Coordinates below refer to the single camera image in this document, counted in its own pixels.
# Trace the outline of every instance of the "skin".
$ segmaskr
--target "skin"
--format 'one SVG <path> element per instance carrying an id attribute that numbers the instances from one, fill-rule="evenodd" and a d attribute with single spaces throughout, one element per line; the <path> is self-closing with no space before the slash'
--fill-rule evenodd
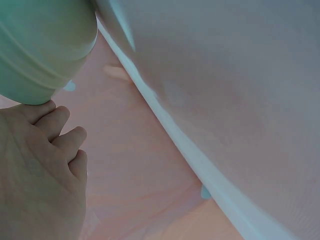
<path id="1" fill-rule="evenodd" d="M 0 239 L 76 240 L 86 212 L 82 127 L 53 101 L 0 109 Z"/>

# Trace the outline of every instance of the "pink surface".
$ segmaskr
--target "pink surface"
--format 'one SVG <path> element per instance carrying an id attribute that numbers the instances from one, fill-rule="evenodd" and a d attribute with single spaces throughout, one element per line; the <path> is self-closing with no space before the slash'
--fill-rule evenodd
<path id="1" fill-rule="evenodd" d="M 241 240 L 99 35 L 76 89 L 53 100 L 86 128 L 87 214 L 81 240 Z M 0 107 L 14 104 L 1 97 Z"/>

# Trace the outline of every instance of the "green cup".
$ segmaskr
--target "green cup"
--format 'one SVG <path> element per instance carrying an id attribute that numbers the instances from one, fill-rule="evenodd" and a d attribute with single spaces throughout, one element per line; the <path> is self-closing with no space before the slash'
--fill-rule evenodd
<path id="1" fill-rule="evenodd" d="M 97 31 L 90 0 L 1 0 L 0 94 L 49 101 L 82 67 Z"/>

